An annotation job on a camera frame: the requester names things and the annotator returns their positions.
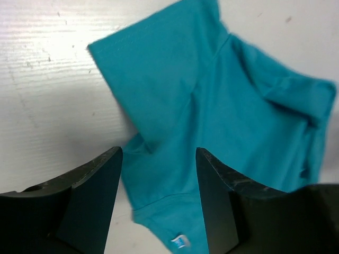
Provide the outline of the teal t-shirt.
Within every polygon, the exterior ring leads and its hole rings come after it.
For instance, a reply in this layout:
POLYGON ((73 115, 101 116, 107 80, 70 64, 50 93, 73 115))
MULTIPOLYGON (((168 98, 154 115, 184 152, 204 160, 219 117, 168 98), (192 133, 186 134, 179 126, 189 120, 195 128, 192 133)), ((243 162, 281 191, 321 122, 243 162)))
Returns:
POLYGON ((318 181, 332 81, 229 33, 217 1, 179 1, 88 47, 137 129, 123 148, 133 220, 172 253, 207 253, 195 152, 268 187, 318 181))

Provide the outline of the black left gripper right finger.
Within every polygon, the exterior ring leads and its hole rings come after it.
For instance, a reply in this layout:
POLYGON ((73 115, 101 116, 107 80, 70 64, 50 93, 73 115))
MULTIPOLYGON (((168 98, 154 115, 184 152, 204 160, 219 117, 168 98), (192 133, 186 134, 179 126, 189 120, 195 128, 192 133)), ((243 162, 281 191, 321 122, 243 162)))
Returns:
POLYGON ((262 185, 197 148, 210 253, 338 253, 338 185, 291 193, 262 185))

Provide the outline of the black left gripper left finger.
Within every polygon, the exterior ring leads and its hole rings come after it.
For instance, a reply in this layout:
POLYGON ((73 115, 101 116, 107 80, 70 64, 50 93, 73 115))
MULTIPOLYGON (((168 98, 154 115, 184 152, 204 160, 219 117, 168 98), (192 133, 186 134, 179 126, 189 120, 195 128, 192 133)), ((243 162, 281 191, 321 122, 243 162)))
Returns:
POLYGON ((1 194, 1 253, 103 253, 122 168, 113 147, 65 174, 1 194))

